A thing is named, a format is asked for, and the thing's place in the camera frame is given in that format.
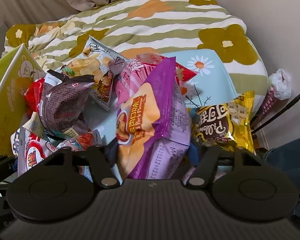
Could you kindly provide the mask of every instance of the daisy print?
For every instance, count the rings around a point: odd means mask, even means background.
[[[214,68],[213,65],[211,65],[213,60],[209,61],[209,58],[203,58],[203,56],[201,56],[201,58],[199,58],[199,56],[195,56],[195,58],[191,58],[192,61],[188,61],[188,67],[191,70],[194,71],[198,71],[201,73],[201,75],[203,76],[203,74],[206,75],[210,75],[211,71],[209,70],[209,68]]]

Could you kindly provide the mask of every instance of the striped comforter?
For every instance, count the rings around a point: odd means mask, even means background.
[[[39,65],[58,69],[82,52],[89,35],[127,58],[145,52],[213,49],[237,93],[254,90],[254,111],[268,86],[267,72],[246,25],[215,0],[120,0],[37,25],[14,25],[5,52],[25,43]]]

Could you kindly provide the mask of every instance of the purple cone-shaped package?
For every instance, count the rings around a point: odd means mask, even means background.
[[[118,111],[118,167],[123,178],[170,177],[190,144],[189,117],[175,85],[175,63],[175,58],[162,60]],[[176,97],[180,110],[175,108]],[[182,114],[177,117],[172,109]],[[185,125],[175,133],[180,123]],[[180,137],[184,144],[175,142]]]

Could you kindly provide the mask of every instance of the yellow snack bag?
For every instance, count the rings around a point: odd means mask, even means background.
[[[191,136],[206,146],[218,144],[227,151],[240,147],[254,152],[250,130],[253,100],[254,91],[247,91],[229,103],[188,108]]]

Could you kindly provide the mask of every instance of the black cable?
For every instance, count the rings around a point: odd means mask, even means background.
[[[274,119],[278,118],[280,115],[282,115],[285,111],[290,109],[292,106],[294,106],[298,101],[300,100],[300,94],[297,95],[293,100],[291,100],[284,108],[282,108],[278,113],[276,113],[274,116],[272,116],[268,121],[257,127],[255,130],[252,131],[251,134],[255,134],[257,131],[271,123]]]

